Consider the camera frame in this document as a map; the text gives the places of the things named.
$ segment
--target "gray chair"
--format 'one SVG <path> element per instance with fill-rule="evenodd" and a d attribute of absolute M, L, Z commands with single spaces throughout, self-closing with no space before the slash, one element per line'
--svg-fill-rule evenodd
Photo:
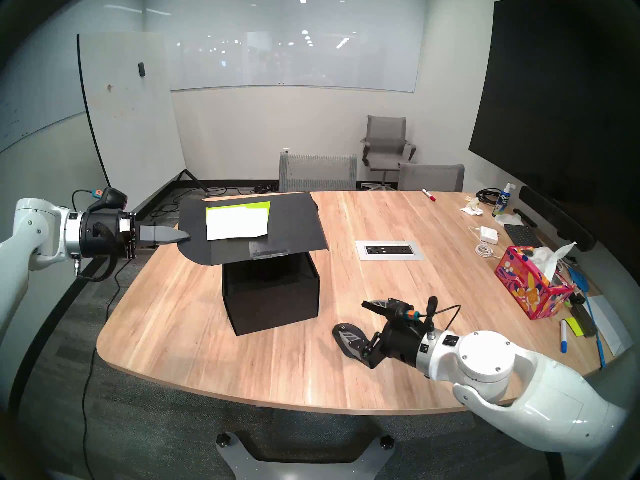
<path fill-rule="evenodd" d="M 465 166 L 459 165 L 422 165 L 414 163 L 400 164 L 398 178 L 399 191 L 462 192 L 465 180 Z"/>
<path fill-rule="evenodd" d="M 393 190 L 385 183 L 387 172 L 399 172 L 400 163 L 410 161 L 415 153 L 415 145 L 405 139 L 407 119 L 373 115 L 367 118 L 367 137 L 360 141 L 364 143 L 362 161 L 372 172 L 382 172 L 382 182 L 370 190 Z M 409 158 L 404 156 L 406 146 L 411 148 Z"/>
<path fill-rule="evenodd" d="M 354 191 L 358 156 L 314 156 L 280 153 L 281 193 Z"/>

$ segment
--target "black tv screen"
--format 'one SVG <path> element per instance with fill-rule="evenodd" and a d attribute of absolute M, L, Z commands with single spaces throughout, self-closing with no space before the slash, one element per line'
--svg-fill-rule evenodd
<path fill-rule="evenodd" d="M 469 150 L 590 231 L 640 284 L 640 70 L 583 0 L 494 3 Z"/>

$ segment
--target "conference table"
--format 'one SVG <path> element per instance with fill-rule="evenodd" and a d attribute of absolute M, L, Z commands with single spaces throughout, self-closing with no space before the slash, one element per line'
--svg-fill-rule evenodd
<path fill-rule="evenodd" d="M 363 300 L 396 298 L 423 311 L 430 296 L 438 307 L 462 306 L 450 330 L 466 335 L 493 330 L 581 375 L 600 367 L 593 338 L 569 332 L 560 351 L 559 320 L 530 320 L 495 276 L 498 258 L 475 253 L 469 226 L 500 229 L 493 247 L 512 245 L 482 205 L 482 216 L 460 208 L 465 193 L 325 191 L 311 193 L 328 250 L 311 252 L 320 276 L 316 318 L 236 336 L 222 300 L 220 265 L 191 262 L 176 244 L 160 246 L 123 295 L 102 329 L 97 351 L 110 366 L 169 387 L 262 407 L 359 415 L 411 415 L 462 411 L 447 382 L 432 381 L 400 361 L 370 370 L 345 357 L 332 337 L 337 323 L 351 323 L 369 337 L 385 318 Z M 210 198 L 210 200 L 228 198 Z M 415 241 L 424 260 L 361 261 L 356 240 Z M 442 329 L 449 314 L 434 318 Z M 604 344 L 605 358 L 613 359 Z M 521 392 L 513 374 L 503 403 Z"/>

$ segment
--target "gray carpet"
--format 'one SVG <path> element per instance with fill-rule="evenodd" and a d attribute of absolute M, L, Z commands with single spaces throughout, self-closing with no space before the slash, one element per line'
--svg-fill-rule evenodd
<path fill-rule="evenodd" d="M 171 225 L 177 219 L 174 212 L 156 220 Z M 116 300 L 152 253 L 140 251 L 121 272 Z M 82 391 L 115 291 L 110 278 L 89 284 L 73 302 L 33 369 L 18 413 L 25 443 L 42 463 L 79 478 L 89 478 L 82 453 Z M 258 459 L 312 462 L 354 460 L 376 435 L 388 433 L 397 440 L 396 448 L 377 476 L 381 480 L 549 478 L 542 452 L 470 412 L 362 417 L 258 408 L 138 379 L 112 369 L 99 356 L 86 412 L 89 465 L 96 480 L 233 479 L 215 447 L 222 431 L 236 433 Z"/>

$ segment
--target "tissue box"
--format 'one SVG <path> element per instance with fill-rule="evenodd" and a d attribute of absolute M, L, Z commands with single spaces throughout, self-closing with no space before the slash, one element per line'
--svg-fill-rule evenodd
<path fill-rule="evenodd" d="M 549 284 L 549 280 L 535 266 L 525 251 L 534 248 L 510 246 L 504 252 L 495 274 L 532 320 L 553 316 L 565 299 L 574 291 L 573 286 L 556 275 L 561 285 Z"/>

